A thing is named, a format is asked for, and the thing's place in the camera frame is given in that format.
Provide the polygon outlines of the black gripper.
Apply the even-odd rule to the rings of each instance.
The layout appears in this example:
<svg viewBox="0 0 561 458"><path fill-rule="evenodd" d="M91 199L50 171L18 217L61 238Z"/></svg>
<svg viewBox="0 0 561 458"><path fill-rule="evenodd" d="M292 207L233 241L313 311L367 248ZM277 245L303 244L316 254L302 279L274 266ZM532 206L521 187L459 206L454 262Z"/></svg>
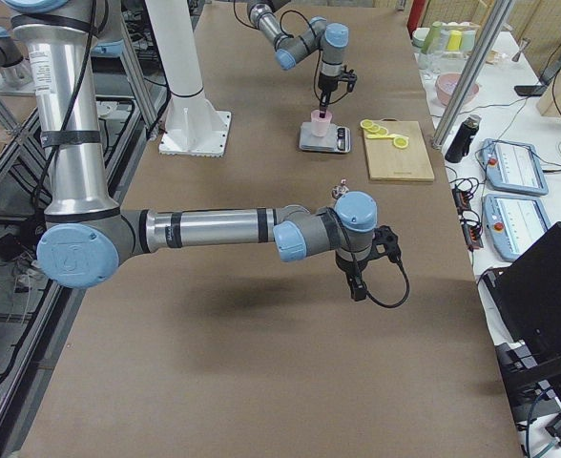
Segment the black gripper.
<svg viewBox="0 0 561 458"><path fill-rule="evenodd" d="M335 251L335 262L346 274L353 301L367 298L367 286L358 273L364 271L371 260L388 257L393 263L401 263L399 238L387 225L368 232L356 232L344 227L340 230L340 241L341 245Z"/></svg>
<svg viewBox="0 0 561 458"><path fill-rule="evenodd" d="M349 70L344 64L331 64L322 62L319 72L318 88L322 91L319 100L319 118L325 118L331 94L341 82L346 84L346 92L351 93L357 83L358 76L354 70Z"/></svg>

